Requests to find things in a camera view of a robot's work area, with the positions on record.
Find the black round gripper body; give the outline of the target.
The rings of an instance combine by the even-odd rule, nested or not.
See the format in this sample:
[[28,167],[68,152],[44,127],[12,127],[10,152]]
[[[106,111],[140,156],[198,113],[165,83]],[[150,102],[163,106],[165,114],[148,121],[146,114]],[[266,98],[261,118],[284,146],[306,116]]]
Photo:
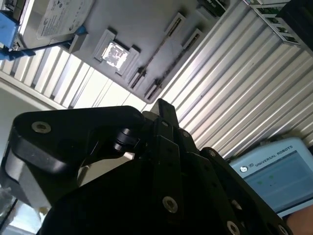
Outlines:
[[218,235],[199,174],[179,159],[126,162],[59,200],[42,235]]

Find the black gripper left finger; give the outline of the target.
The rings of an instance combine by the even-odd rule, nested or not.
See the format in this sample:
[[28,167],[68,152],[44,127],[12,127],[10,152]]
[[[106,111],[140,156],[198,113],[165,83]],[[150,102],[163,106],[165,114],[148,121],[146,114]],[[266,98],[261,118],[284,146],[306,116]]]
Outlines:
[[29,112],[12,123],[4,186],[33,208],[51,208],[107,172],[138,159],[179,159],[175,108],[131,106]]

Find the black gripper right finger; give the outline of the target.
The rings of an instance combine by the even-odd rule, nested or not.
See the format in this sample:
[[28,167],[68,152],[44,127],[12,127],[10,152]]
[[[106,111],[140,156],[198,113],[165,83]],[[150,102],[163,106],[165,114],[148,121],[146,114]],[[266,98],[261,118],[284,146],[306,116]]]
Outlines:
[[212,148],[198,150],[175,130],[184,190],[185,231],[193,235],[289,235],[290,228]]

